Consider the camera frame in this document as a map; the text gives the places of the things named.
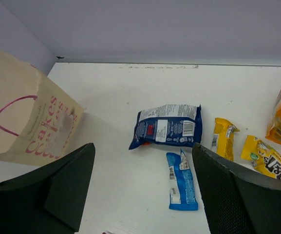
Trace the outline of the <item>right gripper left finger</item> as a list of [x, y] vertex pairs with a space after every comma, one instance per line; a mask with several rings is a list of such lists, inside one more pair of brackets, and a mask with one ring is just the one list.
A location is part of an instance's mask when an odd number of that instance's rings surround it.
[[0, 183], [0, 234], [79, 231], [93, 172], [95, 146]]

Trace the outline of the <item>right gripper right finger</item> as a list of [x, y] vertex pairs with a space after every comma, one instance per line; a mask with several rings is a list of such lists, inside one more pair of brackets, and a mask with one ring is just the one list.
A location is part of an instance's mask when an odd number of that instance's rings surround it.
[[212, 234], [281, 234], [281, 180], [199, 143], [192, 148], [192, 158]]

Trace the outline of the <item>blue M&M snack packet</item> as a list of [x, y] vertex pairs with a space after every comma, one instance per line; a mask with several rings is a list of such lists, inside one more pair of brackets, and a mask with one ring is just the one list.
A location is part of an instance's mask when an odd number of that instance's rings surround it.
[[180, 154], [166, 153], [169, 166], [169, 209], [177, 211], [197, 211], [193, 175], [184, 151]]

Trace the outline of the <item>yellow M&M snack packet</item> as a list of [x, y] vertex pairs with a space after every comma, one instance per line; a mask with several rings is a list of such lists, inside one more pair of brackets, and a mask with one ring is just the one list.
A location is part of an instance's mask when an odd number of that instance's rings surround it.
[[234, 161], [233, 143], [234, 133], [240, 130], [224, 118], [215, 118], [215, 127], [211, 143], [211, 151], [221, 157]]

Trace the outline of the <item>pink beige paper bag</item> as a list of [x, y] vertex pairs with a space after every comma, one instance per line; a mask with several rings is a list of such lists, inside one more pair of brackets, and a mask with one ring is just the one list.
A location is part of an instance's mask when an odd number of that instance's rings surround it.
[[43, 166], [64, 157], [83, 112], [40, 70], [0, 50], [0, 161]]

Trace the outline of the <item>dark blue snack packet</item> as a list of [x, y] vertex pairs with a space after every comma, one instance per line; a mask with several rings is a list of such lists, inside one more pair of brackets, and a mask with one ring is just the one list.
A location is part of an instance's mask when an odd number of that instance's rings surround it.
[[166, 104], [140, 111], [129, 150], [145, 144], [190, 147], [203, 133], [201, 106]]

